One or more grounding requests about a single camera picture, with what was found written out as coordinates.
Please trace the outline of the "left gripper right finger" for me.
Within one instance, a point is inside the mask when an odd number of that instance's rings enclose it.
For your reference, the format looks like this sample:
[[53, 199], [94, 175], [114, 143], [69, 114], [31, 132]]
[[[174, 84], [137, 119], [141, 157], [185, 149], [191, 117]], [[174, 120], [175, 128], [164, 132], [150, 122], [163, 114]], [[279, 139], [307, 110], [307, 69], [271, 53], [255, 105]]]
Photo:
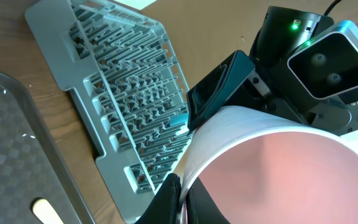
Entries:
[[196, 179], [186, 195], [188, 224], [229, 224], [200, 179]]

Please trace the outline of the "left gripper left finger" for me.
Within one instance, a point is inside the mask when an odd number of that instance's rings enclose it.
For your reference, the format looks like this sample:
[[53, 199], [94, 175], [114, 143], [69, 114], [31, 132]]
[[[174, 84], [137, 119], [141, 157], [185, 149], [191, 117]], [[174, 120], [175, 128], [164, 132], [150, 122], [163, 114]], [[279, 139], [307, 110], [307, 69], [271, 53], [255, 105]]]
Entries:
[[176, 224], [181, 192], [180, 177], [168, 174], [144, 214], [135, 224]]

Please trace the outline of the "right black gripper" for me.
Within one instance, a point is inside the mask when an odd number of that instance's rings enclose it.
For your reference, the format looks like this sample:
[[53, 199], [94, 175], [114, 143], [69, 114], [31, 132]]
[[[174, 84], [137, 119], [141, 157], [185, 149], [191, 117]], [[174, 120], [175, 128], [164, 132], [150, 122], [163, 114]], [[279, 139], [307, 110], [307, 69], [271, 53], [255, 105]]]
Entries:
[[339, 97], [313, 98], [287, 68], [255, 70], [254, 63], [236, 50], [186, 94], [188, 129], [194, 131], [228, 100], [238, 105], [289, 119], [335, 135], [358, 130], [358, 105]]

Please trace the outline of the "light blue cup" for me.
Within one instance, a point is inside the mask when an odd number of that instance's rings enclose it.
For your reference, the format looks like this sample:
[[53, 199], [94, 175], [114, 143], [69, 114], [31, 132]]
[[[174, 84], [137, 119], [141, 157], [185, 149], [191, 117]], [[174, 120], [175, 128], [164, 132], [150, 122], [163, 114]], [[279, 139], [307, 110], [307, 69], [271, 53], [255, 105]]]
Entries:
[[188, 117], [189, 117], [188, 113], [181, 113], [181, 114], [173, 115], [169, 119], [169, 126], [177, 126], [177, 125], [180, 125], [180, 126], [185, 125], [185, 126], [187, 126]]

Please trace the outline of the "white pink cup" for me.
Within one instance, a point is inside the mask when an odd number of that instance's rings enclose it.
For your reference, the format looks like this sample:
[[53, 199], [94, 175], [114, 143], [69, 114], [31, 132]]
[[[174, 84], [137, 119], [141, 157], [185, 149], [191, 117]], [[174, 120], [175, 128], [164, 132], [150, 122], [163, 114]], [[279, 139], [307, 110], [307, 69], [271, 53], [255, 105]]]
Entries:
[[188, 146], [180, 200], [200, 180], [230, 223], [358, 223], [358, 153], [320, 129], [240, 106]]

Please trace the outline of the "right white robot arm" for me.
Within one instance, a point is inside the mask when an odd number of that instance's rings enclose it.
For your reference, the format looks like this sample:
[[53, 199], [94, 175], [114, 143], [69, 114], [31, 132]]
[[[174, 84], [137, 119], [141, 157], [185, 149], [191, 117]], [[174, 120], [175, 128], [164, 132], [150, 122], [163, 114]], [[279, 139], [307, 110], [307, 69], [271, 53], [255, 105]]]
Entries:
[[358, 130], [358, 27], [271, 6], [248, 54], [237, 50], [188, 93], [188, 129], [224, 106], [342, 136]]

